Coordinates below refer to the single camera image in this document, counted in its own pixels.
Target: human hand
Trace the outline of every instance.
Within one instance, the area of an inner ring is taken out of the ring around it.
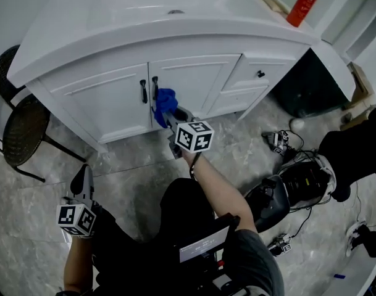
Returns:
[[[190,152],[186,151],[185,149],[182,149],[182,157],[185,159],[185,161],[187,162],[188,166],[190,167],[193,163],[193,159],[194,159],[194,156],[196,154],[191,154]]]

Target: red bottle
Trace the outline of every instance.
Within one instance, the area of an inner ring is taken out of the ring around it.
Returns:
[[[297,0],[286,20],[294,27],[298,27],[316,0]]]

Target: blue cloth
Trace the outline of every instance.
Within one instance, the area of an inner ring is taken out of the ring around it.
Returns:
[[[171,89],[159,89],[156,98],[156,110],[152,108],[155,116],[155,120],[163,128],[167,128],[167,125],[163,118],[163,113],[174,113],[177,109],[178,101],[175,98],[175,91]]]

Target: drawer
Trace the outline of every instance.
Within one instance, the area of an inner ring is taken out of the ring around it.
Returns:
[[[221,92],[208,115],[210,117],[246,110],[268,87]]]
[[[287,73],[295,58],[261,57],[253,53],[241,55],[223,91],[273,85]]]

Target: white sink countertop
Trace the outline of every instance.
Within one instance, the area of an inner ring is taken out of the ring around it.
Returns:
[[[21,86],[99,51],[173,36],[318,42],[312,30],[295,28],[272,13],[261,0],[50,0],[24,38],[8,79]]]

